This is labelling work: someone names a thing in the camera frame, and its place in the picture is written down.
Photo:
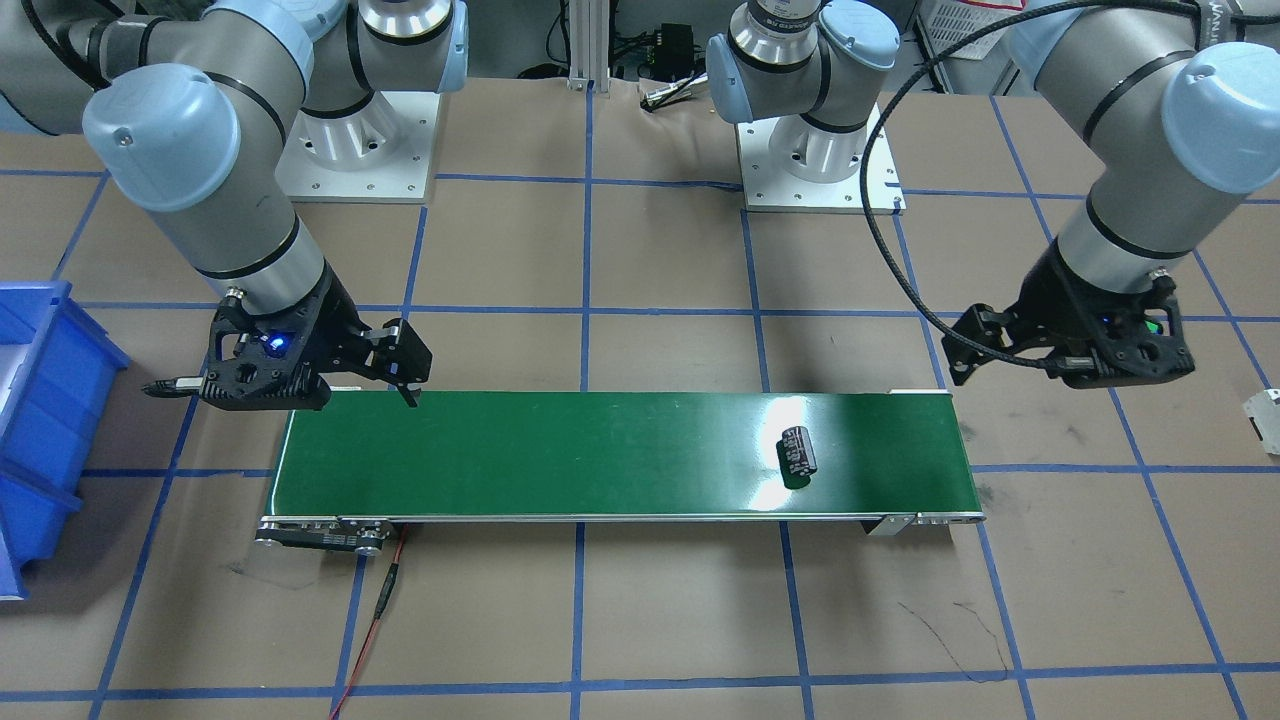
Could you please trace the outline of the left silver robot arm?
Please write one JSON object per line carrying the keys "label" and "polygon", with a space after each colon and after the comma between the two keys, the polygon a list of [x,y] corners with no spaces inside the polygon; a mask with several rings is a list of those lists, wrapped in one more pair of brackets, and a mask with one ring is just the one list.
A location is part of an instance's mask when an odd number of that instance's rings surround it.
{"label": "left silver robot arm", "polygon": [[705,68],[723,120],[773,120],[771,151],[812,183],[858,182],[856,208],[895,279],[938,328],[948,374],[992,361],[1075,389],[1189,375],[1174,269],[1252,193],[1277,178],[1275,1],[1028,1],[993,33],[1103,163],[1082,206],[998,311],[954,324],[922,300],[870,209],[870,159],[910,82],[876,102],[900,35],[860,1],[746,1],[709,38]]}

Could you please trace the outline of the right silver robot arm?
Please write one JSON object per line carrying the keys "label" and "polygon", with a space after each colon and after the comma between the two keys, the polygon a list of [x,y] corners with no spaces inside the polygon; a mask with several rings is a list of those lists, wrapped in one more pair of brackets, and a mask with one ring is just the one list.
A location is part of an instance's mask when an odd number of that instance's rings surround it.
{"label": "right silver robot arm", "polygon": [[297,118],[393,129],[387,91],[465,85],[462,1],[5,1],[3,129],[82,135],[119,190],[221,293],[201,375],[147,396],[319,410],[329,373],[419,402],[411,324],[365,324],[275,177]]}

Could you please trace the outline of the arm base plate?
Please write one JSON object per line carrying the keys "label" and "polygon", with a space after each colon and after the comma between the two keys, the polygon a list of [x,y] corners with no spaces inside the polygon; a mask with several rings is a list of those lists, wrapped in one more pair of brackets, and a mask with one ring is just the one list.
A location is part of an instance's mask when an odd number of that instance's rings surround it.
{"label": "arm base plate", "polygon": [[[886,132],[865,154],[867,132],[881,118],[874,105],[863,128],[831,133],[801,117],[781,117],[735,126],[745,209],[754,213],[892,214],[906,209]],[[869,202],[861,201],[860,172],[867,170]]]}
{"label": "arm base plate", "polygon": [[296,202],[425,201],[442,96],[375,94],[355,114],[325,119],[300,113],[275,179]]}

